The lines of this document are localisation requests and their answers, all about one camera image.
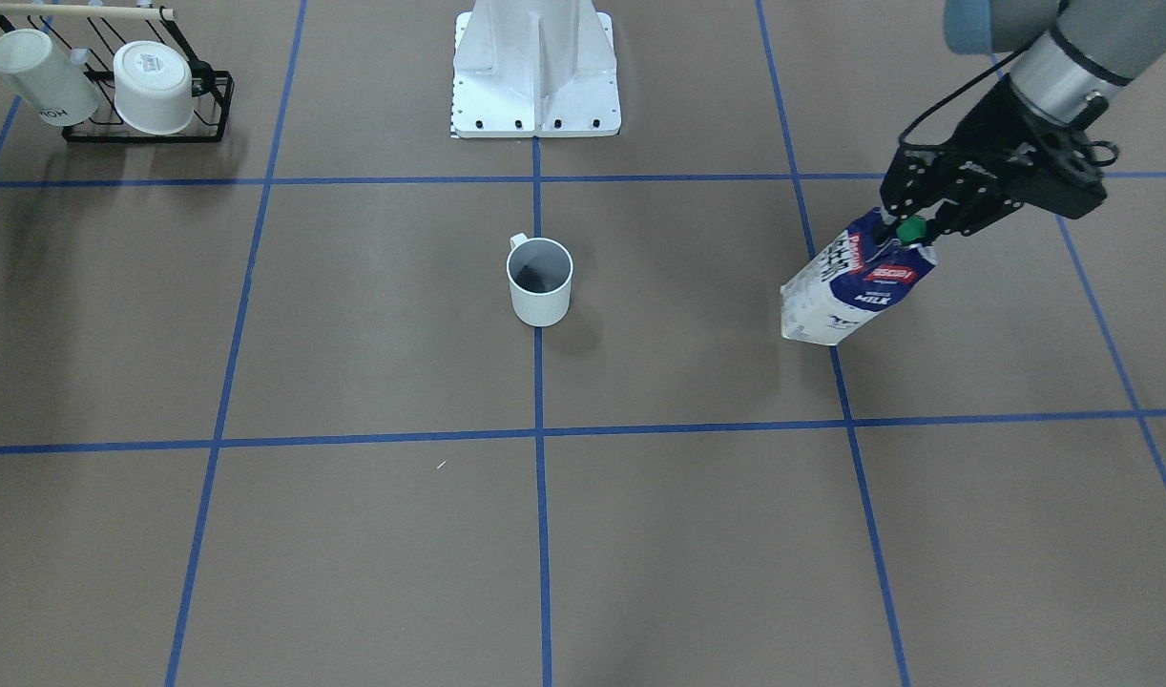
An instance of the brown floor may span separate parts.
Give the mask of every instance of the brown floor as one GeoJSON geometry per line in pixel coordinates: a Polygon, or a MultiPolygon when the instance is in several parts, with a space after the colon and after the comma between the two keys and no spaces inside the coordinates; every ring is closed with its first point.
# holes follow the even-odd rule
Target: brown floor
{"type": "Polygon", "coordinates": [[[450,139],[469,0],[176,5],[219,145],[0,83],[0,685],[1166,686],[1166,56],[1103,208],[779,336],[937,5],[599,2],[614,139],[450,139]]]}

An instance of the dark liquid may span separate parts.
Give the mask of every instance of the dark liquid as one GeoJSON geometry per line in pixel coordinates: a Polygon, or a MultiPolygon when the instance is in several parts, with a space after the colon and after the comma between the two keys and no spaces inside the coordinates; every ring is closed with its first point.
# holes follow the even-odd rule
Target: dark liquid
{"type": "Polygon", "coordinates": [[[531,265],[525,266],[514,275],[514,282],[519,288],[532,293],[549,293],[561,286],[561,283],[554,283],[556,280],[545,278],[545,274],[539,273],[531,265]]]}

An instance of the mug rack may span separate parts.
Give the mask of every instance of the mug rack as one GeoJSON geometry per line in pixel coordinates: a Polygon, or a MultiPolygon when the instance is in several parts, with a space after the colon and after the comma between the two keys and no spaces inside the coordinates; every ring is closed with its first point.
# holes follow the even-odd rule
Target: mug rack
{"type": "Polygon", "coordinates": [[[94,48],[86,48],[83,75],[96,84],[104,97],[104,104],[85,122],[61,129],[61,136],[68,142],[217,143],[226,133],[226,120],[231,113],[231,96],[234,92],[234,78],[231,78],[229,71],[216,70],[209,62],[197,57],[197,52],[194,51],[189,40],[181,31],[181,27],[176,26],[175,9],[163,8],[163,6],[159,8],[113,8],[113,6],[96,3],[96,0],[83,6],[0,2],[0,28],[2,31],[15,30],[15,24],[8,19],[12,16],[26,17],[30,27],[47,30],[71,52],[76,50],[76,47],[70,44],[69,40],[65,40],[65,36],[52,23],[55,19],[85,19],[91,31],[94,31],[99,44],[107,49],[107,61],[104,61],[94,48]],[[190,131],[168,135],[145,134],[145,132],[126,125],[120,114],[117,113],[117,105],[113,103],[115,83],[113,83],[112,56],[120,49],[121,44],[126,44],[128,41],[117,30],[117,27],[112,26],[111,19],[131,22],[134,27],[146,24],[149,28],[148,40],[153,36],[163,44],[168,44],[171,40],[181,49],[189,61],[191,71],[191,97],[197,100],[194,110],[196,118],[190,125],[190,131]],[[113,48],[113,40],[119,43],[117,48],[113,48]]]}

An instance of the black wire rack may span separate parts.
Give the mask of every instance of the black wire rack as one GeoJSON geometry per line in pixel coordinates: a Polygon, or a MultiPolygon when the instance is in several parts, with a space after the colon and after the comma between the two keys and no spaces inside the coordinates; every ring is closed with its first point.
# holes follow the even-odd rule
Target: black wire rack
{"type": "MultiPolygon", "coordinates": [[[[0,3],[0,8],[7,5],[0,3]]],[[[113,103],[115,82],[113,82],[112,56],[128,40],[121,35],[120,30],[106,17],[83,16],[66,17],[51,16],[55,5],[10,5],[14,14],[22,14],[34,29],[44,30],[52,38],[57,38],[69,50],[76,50],[72,43],[55,27],[57,19],[85,19],[94,34],[98,43],[107,51],[107,61],[96,48],[86,49],[86,62],[83,64],[83,76],[96,84],[103,94],[103,105],[91,114],[86,121],[66,126],[61,129],[61,136],[70,143],[217,143],[226,134],[226,120],[231,113],[231,96],[234,92],[234,78],[231,72],[216,70],[209,62],[201,61],[189,40],[176,24],[174,14],[169,14],[163,6],[155,13],[157,19],[142,19],[142,21],[129,21],[134,27],[146,26],[148,34],[146,38],[159,40],[160,43],[176,44],[181,52],[189,61],[191,71],[191,94],[196,100],[194,114],[196,121],[178,134],[155,135],[134,129],[121,119],[113,103]],[[27,8],[28,13],[21,13],[20,8],[27,8]]],[[[5,13],[0,13],[0,28],[2,31],[15,30],[15,24],[5,13]]]]}

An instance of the wooden dowel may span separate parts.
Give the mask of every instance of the wooden dowel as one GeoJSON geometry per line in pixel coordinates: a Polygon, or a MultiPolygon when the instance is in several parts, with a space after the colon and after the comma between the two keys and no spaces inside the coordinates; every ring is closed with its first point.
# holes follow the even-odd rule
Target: wooden dowel
{"type": "Polygon", "coordinates": [[[45,17],[87,17],[87,19],[138,19],[138,21],[176,21],[173,8],[108,8],[90,5],[33,5],[28,2],[0,2],[0,16],[45,16],[45,17]]]}

